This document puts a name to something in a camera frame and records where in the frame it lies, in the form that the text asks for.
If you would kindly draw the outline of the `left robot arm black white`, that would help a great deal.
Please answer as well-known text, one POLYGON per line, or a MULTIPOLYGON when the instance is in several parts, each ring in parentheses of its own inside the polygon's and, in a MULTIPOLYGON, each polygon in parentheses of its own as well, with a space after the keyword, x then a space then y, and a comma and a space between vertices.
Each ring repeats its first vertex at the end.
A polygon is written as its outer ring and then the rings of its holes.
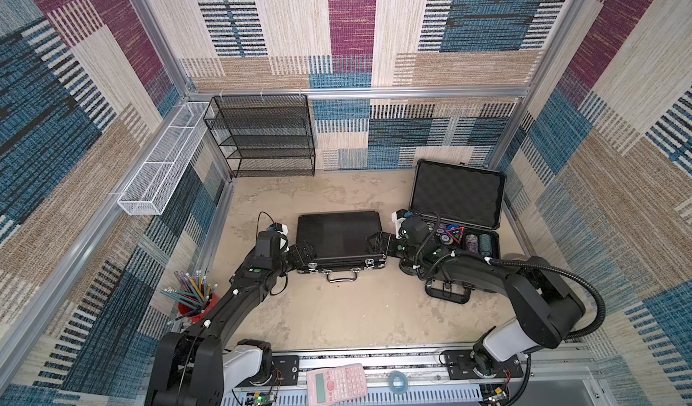
POLYGON ((245 339, 230 353, 225 347, 277 279, 312 262, 311 247, 282 245, 283 238, 277 231, 261 231, 218 303, 184 331, 161 339, 146 405, 219 405, 239 384, 266 384, 274 377, 270 343, 245 339))

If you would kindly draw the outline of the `black poker case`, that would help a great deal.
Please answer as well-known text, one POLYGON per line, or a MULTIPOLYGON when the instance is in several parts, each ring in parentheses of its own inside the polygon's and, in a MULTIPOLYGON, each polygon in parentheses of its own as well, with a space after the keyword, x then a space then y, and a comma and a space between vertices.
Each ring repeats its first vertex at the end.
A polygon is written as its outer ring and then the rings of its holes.
POLYGON ((343 211, 304 214, 298 218, 295 244, 308 242, 315 247, 315 271, 329 283, 354 282, 358 273, 380 270, 387 256, 371 254, 367 237, 383 231, 376 211, 343 211))

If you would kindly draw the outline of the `grey poker case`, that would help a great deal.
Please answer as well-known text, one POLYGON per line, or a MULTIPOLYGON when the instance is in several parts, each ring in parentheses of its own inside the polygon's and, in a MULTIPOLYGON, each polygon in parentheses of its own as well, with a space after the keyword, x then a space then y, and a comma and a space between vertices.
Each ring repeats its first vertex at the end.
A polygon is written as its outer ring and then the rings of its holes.
POLYGON ((423 260, 407 260, 398 246, 398 258, 400 270, 423 281, 428 296, 463 305, 475 290, 498 292, 486 267, 479 281, 470 279, 459 257, 465 250, 443 246, 435 231, 442 224, 461 224, 497 233, 505 182, 506 175, 498 171, 425 159, 417 163, 406 210, 434 224, 435 251, 423 260))

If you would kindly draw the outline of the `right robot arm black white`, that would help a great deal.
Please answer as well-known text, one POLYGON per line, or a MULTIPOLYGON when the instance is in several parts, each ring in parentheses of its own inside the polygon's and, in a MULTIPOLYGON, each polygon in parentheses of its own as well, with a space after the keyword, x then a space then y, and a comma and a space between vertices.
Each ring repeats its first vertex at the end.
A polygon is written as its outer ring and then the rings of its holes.
POLYGON ((510 320, 484 334, 465 359, 479 377, 496 376, 519 354, 590 335, 605 321, 604 298, 572 272, 539 256, 499 258, 489 233, 429 222, 409 212, 396 218, 395 234, 378 232, 367 243, 377 253, 398 258, 402 271, 423 281, 429 296, 463 305, 479 290, 510 302, 510 320))

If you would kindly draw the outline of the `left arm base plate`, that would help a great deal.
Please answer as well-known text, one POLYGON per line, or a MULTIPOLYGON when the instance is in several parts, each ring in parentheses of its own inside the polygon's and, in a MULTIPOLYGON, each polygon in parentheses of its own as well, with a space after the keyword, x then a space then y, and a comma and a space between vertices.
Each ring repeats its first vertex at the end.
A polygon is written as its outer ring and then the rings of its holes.
POLYGON ((253 376, 238 385, 239 388, 261 388, 268 390, 270 386, 296 386, 300 369, 298 355, 274 356, 270 372, 266 375, 253 376))

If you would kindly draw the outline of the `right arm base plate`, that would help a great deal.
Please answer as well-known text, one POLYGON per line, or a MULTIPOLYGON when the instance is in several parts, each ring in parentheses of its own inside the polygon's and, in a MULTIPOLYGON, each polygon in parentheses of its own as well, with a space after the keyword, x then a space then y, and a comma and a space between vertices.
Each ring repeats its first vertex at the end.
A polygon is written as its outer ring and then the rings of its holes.
POLYGON ((511 380, 524 376, 522 362, 517 356, 499 362, 484 352, 472 349, 447 349, 438 356, 452 380, 495 379, 511 380))

